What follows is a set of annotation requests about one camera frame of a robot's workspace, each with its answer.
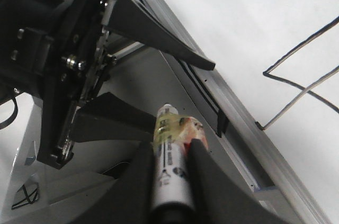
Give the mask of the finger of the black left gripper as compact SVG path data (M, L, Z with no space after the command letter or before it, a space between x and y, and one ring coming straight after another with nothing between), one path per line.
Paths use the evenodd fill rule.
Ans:
M104 93L76 111L70 139L74 142L136 140L150 142L156 118Z
M155 18L138 0L112 0L106 27L125 38L143 43L204 70L215 63L191 49Z

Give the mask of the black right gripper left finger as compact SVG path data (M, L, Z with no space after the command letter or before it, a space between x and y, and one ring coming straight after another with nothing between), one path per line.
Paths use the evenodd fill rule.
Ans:
M1 223L147 223L154 167L148 143L76 144L61 169L28 164L33 146L1 149Z

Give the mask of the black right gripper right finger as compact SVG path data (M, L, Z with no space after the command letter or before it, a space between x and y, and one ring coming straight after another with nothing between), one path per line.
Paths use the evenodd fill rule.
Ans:
M195 223L286 223L243 192L198 139L189 146L188 171L197 208Z

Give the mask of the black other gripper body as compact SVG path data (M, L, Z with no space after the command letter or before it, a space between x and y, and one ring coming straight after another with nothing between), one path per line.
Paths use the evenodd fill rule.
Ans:
M109 37L109 0L1 0L1 102L21 92L42 101L38 161L72 158L69 128L98 88Z

